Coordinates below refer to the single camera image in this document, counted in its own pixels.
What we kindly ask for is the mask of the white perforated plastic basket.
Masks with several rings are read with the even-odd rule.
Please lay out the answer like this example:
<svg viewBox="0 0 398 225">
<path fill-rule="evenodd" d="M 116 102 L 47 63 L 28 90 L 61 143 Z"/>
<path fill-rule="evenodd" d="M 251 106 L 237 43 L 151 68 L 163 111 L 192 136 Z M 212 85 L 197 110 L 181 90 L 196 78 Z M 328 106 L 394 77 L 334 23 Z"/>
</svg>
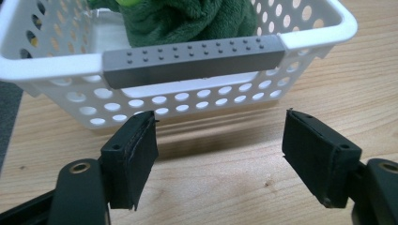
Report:
<svg viewBox="0 0 398 225">
<path fill-rule="evenodd" d="M 355 36 L 340 0 L 251 0 L 250 37 L 144 48 L 122 16 L 87 0 L 4 0 L 0 81 L 44 95 L 87 128 L 281 98 L 315 58 Z"/>
</svg>

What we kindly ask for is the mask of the green towel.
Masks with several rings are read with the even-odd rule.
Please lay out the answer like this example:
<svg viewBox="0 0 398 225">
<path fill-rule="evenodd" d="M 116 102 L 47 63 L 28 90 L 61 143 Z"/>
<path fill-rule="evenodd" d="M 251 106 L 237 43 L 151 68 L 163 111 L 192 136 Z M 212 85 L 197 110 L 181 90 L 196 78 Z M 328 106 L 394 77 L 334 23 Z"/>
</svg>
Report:
<svg viewBox="0 0 398 225">
<path fill-rule="evenodd" d="M 132 47 L 251 36 L 257 25 L 250 0 L 87 0 L 122 15 Z"/>
</svg>

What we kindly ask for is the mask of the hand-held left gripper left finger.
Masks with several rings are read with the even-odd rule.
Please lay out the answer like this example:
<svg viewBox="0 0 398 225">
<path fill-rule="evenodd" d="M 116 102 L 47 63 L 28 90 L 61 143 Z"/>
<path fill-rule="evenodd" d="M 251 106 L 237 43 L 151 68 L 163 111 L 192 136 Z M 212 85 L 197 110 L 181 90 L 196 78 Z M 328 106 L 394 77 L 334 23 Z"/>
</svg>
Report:
<svg viewBox="0 0 398 225">
<path fill-rule="evenodd" d="M 138 207 L 145 183 L 159 156 L 153 111 L 131 117 L 100 149 L 112 209 Z"/>
</svg>

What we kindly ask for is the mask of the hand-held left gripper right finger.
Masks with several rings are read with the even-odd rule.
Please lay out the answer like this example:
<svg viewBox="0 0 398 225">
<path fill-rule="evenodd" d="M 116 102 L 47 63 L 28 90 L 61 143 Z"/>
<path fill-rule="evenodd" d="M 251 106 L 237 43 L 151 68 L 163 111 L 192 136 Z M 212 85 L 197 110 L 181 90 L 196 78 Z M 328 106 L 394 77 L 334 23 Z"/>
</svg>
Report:
<svg viewBox="0 0 398 225">
<path fill-rule="evenodd" d="M 361 149 L 317 118 L 286 111 L 282 151 L 299 178 L 327 208 L 344 208 L 348 175 L 360 164 Z"/>
</svg>

